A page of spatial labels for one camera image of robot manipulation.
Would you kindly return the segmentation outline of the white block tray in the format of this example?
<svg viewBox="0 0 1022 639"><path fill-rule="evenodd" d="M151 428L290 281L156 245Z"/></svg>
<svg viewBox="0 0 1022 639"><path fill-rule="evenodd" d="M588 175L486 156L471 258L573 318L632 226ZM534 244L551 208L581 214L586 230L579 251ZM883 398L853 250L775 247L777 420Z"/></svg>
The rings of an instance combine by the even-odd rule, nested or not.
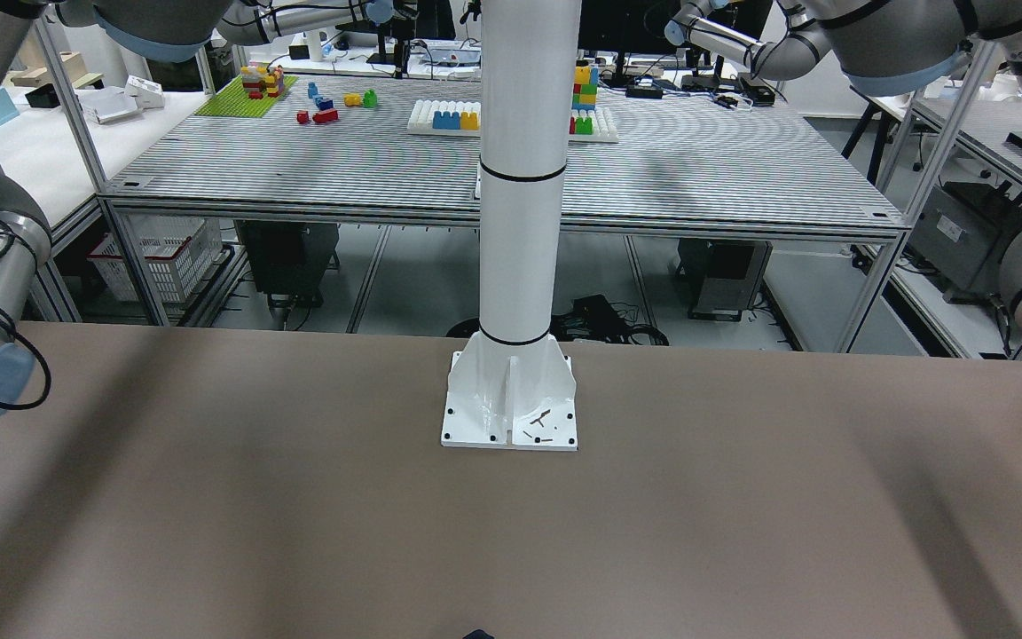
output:
<svg viewBox="0 0 1022 639"><path fill-rule="evenodd" d="M573 143L616 145L621 142L619 122L608 108L571 109L562 117L540 117L524 110L491 117L487 106L477 100L419 99L405 121L405 132L431 137L478 138L487 125L508 124L515 132L562 133Z"/></svg>

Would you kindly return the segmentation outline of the white plastic basket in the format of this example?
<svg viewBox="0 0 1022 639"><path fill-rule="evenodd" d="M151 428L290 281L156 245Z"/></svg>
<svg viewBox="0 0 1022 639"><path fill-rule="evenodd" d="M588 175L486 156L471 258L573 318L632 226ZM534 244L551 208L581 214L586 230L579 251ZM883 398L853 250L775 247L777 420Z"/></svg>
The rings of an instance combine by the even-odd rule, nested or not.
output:
<svg viewBox="0 0 1022 639"><path fill-rule="evenodd" d="M135 216L131 219L147 266L147 275L166 304L185 304L204 272L223 250L218 223L203 217ZM137 291L113 235L106 234L89 262L97 268L117 302L137 300Z"/></svg>

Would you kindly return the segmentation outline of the green lego baseplate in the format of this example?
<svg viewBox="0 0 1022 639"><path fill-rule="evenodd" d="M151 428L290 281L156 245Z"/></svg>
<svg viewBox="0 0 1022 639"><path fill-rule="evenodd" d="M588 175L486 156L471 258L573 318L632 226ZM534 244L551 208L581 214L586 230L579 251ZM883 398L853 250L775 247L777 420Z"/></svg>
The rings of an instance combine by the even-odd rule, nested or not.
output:
<svg viewBox="0 0 1022 639"><path fill-rule="evenodd" d="M250 93L242 86L242 77L235 77L222 90L199 106L193 115L207 117L228 117L228 118L260 118L271 111L273 107L287 100L293 86L299 82L296 75L284 77L285 89L279 97L272 98L264 96L259 99L250 97Z"/></svg>

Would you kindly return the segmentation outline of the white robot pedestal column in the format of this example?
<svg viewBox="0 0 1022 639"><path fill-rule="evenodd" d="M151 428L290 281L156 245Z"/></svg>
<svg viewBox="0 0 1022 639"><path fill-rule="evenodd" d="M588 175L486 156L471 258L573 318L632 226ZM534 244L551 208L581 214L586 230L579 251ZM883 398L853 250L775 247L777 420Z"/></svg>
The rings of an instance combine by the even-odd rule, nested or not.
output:
<svg viewBox="0 0 1022 639"><path fill-rule="evenodd" d="M578 1L485 1L480 102L491 117L570 110ZM577 384L551 332L569 140L480 135L478 329L454 353L443 446L573 452Z"/></svg>

